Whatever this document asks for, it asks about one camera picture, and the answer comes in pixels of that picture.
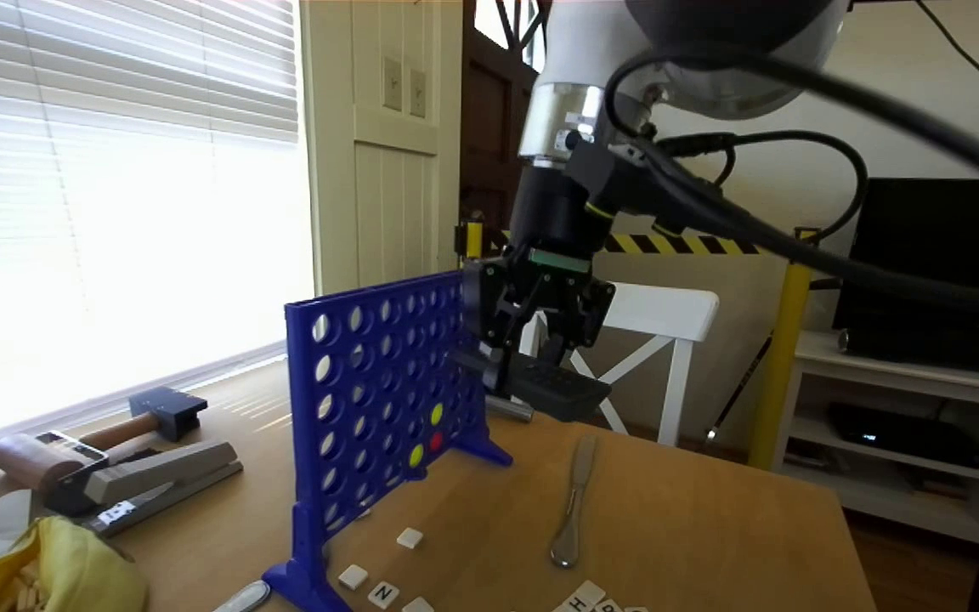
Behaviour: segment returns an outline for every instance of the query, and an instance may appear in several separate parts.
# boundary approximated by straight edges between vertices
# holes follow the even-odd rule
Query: blue connect four board
[[[297,610],[347,612],[327,542],[450,449],[506,465],[489,444],[461,274],[285,305],[297,507],[291,557],[266,571]]]

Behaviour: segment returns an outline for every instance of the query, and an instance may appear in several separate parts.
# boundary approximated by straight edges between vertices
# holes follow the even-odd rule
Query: stapler
[[[118,535],[237,473],[240,464],[227,444],[194,444],[145,461],[115,464],[84,481],[84,496],[103,507],[84,523],[94,535]]]

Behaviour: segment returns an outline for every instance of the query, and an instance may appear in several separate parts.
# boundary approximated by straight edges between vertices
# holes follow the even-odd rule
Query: window blinds
[[[283,340],[289,0],[0,0],[0,427]]]

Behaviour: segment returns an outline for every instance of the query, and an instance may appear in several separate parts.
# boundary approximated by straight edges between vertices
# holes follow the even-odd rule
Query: white chair
[[[628,287],[614,282],[614,304],[604,312],[604,329],[628,329],[628,334],[648,334],[642,348],[625,354],[620,365],[613,365],[598,382],[614,386],[648,359],[657,359],[662,348],[671,348],[671,372],[662,386],[662,413],[659,413],[659,445],[675,445],[680,439],[680,418],[684,418],[684,398],[695,365],[695,348],[704,345],[714,317],[716,317],[716,294],[704,288],[671,288],[671,287]],[[521,354],[535,354],[538,340],[544,337],[544,317],[535,317],[521,337]],[[583,379],[594,379],[587,360],[576,352],[572,367]],[[613,432],[628,436],[620,410],[604,398],[598,406],[602,418]]]

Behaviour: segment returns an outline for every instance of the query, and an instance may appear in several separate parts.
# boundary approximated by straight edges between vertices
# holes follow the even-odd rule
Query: floor
[[[849,514],[879,612],[966,612],[979,547]]]

